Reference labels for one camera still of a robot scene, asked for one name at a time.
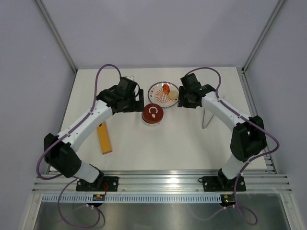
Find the mounting plate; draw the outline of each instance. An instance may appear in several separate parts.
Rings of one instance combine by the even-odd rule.
[[[102,184],[107,183],[108,192],[117,192],[118,188],[118,177],[117,176],[104,176]],[[100,188],[96,188],[93,186],[92,183],[89,183],[85,180],[80,179],[80,181],[77,183],[76,187],[77,192],[104,192],[105,188],[101,186]]]
[[[219,183],[218,176],[203,176],[202,178],[198,179],[198,181],[202,183],[203,190],[205,192],[233,192],[235,180],[236,179],[233,179],[228,186],[222,188],[222,185]],[[236,191],[237,192],[246,191],[244,178],[242,176],[240,176],[238,180]]]

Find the brown lid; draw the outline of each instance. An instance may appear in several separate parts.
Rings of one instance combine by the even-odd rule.
[[[147,123],[155,124],[162,120],[163,114],[164,112],[161,106],[151,103],[145,106],[142,112],[142,118]]]

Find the gray floor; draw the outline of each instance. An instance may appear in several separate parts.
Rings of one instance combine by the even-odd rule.
[[[95,229],[104,230],[289,230],[289,224],[278,195],[240,195],[240,204],[253,209],[259,217],[259,224],[251,227],[244,223],[237,210],[225,210],[213,219],[203,222],[221,208],[218,204],[103,204],[106,223],[103,220]],[[67,220],[73,224],[89,226],[97,219],[94,210],[84,208],[72,212],[81,204],[61,204]],[[253,221],[250,214],[246,217]],[[74,229],[60,221],[56,203],[42,203],[36,230]]]

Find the white wall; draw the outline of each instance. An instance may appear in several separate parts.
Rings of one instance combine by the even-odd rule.
[[[292,185],[307,226],[307,1],[287,1],[248,79],[266,128],[280,140],[277,168]]]
[[[43,0],[79,69],[244,65],[277,0]]]
[[[74,76],[32,0],[2,0],[0,22],[0,228],[16,230]]]

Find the plate rim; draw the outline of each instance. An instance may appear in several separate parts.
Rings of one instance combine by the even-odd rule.
[[[153,103],[153,104],[156,104],[156,103],[154,103],[154,102],[152,102],[152,101],[150,100],[149,92],[150,92],[150,89],[151,89],[153,86],[155,86],[155,85],[157,85],[157,84],[160,84],[160,83],[169,83],[169,84],[172,84],[172,85],[178,90],[178,93],[179,93],[179,88],[178,88],[175,84],[173,84],[173,83],[171,83],[171,82],[169,82],[169,81],[159,81],[159,82],[153,84],[151,87],[149,87],[149,90],[148,90],[148,92],[147,92],[148,100],[149,100],[151,103]],[[174,106],[175,104],[173,104],[173,105],[171,105],[171,106],[167,106],[167,107],[162,107],[162,106],[159,105],[159,104],[157,104],[157,105],[161,106],[161,107],[164,109],[164,108],[170,108],[170,107]]]

